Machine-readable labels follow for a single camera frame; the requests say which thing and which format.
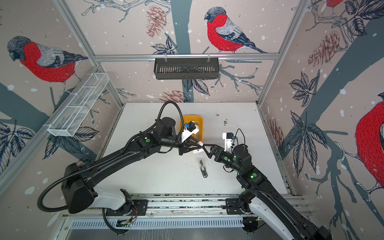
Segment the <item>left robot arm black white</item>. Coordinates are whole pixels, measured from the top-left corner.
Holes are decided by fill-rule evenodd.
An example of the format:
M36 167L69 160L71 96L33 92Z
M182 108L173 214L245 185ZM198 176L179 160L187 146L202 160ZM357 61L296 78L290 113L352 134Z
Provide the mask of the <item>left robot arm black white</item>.
M71 164L66 167L61 189L66 209L77 214L88 208L126 209L130 198L126 190L110 191L97 185L122 168L161 152L162 147L178 149L179 154L198 146L194 138L200 126L195 122L183 124L176 133L176 122L165 117L156 121L148 131L135 135L122 149L89 165Z

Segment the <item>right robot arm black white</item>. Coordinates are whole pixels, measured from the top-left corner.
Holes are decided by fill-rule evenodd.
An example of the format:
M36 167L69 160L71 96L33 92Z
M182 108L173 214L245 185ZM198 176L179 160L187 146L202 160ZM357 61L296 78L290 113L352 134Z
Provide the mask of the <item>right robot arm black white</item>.
M209 158L237 171L237 180L245 189L239 195L244 212L260 217L283 240L331 240L325 227L317 227L289 204L273 187L268 178L252 164L252 156L245 144L231 152L218 145L203 145Z

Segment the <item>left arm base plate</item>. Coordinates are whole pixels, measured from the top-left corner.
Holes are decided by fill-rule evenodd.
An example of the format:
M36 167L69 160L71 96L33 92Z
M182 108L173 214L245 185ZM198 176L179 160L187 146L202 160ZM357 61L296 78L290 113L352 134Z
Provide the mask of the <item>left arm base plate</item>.
M106 216L122 217L122 216L145 216L148 208L148 200L139 199L125 203L118 210L107 209Z

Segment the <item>black wall basket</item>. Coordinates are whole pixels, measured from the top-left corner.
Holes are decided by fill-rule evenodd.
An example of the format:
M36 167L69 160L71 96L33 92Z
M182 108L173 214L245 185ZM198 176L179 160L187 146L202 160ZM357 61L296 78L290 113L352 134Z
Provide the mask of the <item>black wall basket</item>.
M156 59L157 80L214 80L219 77L218 58Z

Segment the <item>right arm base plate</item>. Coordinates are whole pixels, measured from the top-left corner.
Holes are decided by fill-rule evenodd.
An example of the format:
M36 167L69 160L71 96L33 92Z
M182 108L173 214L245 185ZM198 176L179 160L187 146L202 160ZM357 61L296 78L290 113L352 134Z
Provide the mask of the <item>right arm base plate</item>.
M225 210L227 212L227 215L243 215L244 214L240 205L240 200L238 198L225 199Z

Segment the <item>yellow plastic tray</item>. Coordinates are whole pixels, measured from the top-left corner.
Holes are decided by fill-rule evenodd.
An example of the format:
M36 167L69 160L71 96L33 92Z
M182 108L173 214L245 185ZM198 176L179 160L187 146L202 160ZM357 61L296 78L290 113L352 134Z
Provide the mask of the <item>yellow plastic tray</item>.
M197 142L203 141L203 118L199 115L184 115L184 127L181 124L181 141L182 143L187 138L192 137Z

